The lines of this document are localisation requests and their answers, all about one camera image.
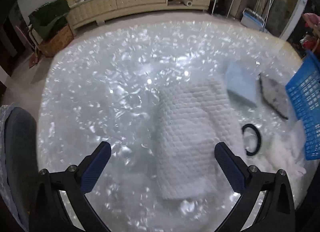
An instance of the blue gripper pad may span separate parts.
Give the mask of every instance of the blue gripper pad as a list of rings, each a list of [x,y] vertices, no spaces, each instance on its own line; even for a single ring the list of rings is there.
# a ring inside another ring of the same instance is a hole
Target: blue gripper pad
[[[111,146],[109,143],[105,143],[81,176],[80,190],[82,192],[92,191],[110,157]]]
[[[231,150],[225,145],[226,149],[223,148],[222,144],[218,143],[214,148],[214,156],[220,165],[224,175],[227,177],[232,189],[237,193],[242,193],[245,190],[245,177],[232,159],[232,157],[226,152],[233,155]]]

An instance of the black hair tie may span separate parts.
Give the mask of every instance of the black hair tie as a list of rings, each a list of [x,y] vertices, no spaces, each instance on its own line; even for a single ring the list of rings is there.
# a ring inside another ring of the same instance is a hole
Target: black hair tie
[[[245,124],[243,127],[242,127],[242,134],[244,134],[244,131],[247,129],[247,128],[251,128],[254,130],[254,132],[256,133],[257,135],[257,139],[258,139],[258,142],[257,142],[257,147],[255,149],[254,152],[249,152],[247,149],[245,150],[247,152],[247,155],[248,156],[254,156],[256,155],[259,150],[260,150],[260,147],[261,147],[261,134],[259,132],[259,130],[253,125],[253,124]]]

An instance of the metal bolt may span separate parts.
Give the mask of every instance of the metal bolt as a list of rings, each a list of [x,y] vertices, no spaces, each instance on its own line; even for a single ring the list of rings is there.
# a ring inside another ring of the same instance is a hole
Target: metal bolt
[[[249,170],[253,173],[256,173],[258,171],[258,167],[255,165],[250,165],[249,166]]]
[[[279,170],[279,173],[280,173],[281,175],[283,175],[283,176],[285,176],[285,175],[286,175],[286,172],[285,172],[285,170],[284,170],[284,169],[280,169],[280,170]]]
[[[42,169],[39,171],[40,175],[45,175],[47,173],[47,169]]]
[[[77,169],[77,166],[76,166],[76,165],[70,165],[70,166],[68,167],[68,171],[70,171],[70,172],[74,172],[76,169]]]

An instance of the brown cardboard box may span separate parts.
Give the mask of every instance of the brown cardboard box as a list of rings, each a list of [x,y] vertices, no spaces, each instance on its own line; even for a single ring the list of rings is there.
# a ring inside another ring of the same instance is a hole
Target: brown cardboard box
[[[45,57],[54,57],[59,51],[66,48],[73,40],[73,34],[69,25],[66,25],[58,33],[47,42],[39,44],[39,50]]]

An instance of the blue plastic basket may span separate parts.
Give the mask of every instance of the blue plastic basket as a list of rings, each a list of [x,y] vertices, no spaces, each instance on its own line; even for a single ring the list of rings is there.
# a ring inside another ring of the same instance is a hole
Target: blue plastic basket
[[[311,51],[307,54],[285,89],[297,119],[303,121],[306,159],[315,160],[320,159],[320,62]]]

